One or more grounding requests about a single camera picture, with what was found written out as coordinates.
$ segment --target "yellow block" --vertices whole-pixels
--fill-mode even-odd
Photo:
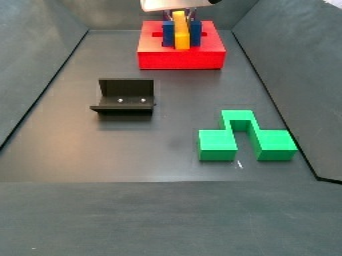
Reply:
[[[175,48],[177,50],[189,49],[189,33],[184,11],[172,12],[175,22]]]
[[[173,21],[185,21],[185,12],[184,11],[175,11],[172,12],[172,19]]]
[[[177,50],[189,49],[189,34],[188,33],[175,33],[175,48]]]

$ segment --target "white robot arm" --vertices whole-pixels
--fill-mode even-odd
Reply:
[[[144,12],[210,6],[220,0],[140,0]]]

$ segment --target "red platform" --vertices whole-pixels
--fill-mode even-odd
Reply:
[[[201,43],[189,50],[163,47],[161,21],[144,21],[137,46],[140,69],[220,69],[226,49],[212,21],[201,21]]]

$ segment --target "gray floor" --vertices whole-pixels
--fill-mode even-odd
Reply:
[[[0,186],[6,256],[339,256],[342,190],[328,183]]]
[[[300,154],[258,163],[243,134],[234,163],[200,164],[197,129],[222,108],[283,128],[228,31],[222,71],[139,71],[139,32],[92,32],[0,156],[0,255],[339,256],[342,190]],[[99,77],[152,77],[149,122],[99,120]],[[230,180],[109,183],[108,181]],[[107,181],[107,183],[39,183]]]
[[[298,153],[291,162],[259,163],[246,134],[230,163],[200,163],[199,129],[216,129],[222,109],[252,109],[262,128],[284,125],[230,31],[222,70],[140,71],[139,31],[92,31],[6,147],[0,181],[314,180]],[[153,78],[156,107],[148,121],[100,119],[99,78]]]

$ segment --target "blue block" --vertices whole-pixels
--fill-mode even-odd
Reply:
[[[163,46],[175,46],[175,23],[163,21]]]
[[[189,22],[189,45],[200,46],[200,37],[201,37],[201,22],[193,20]]]

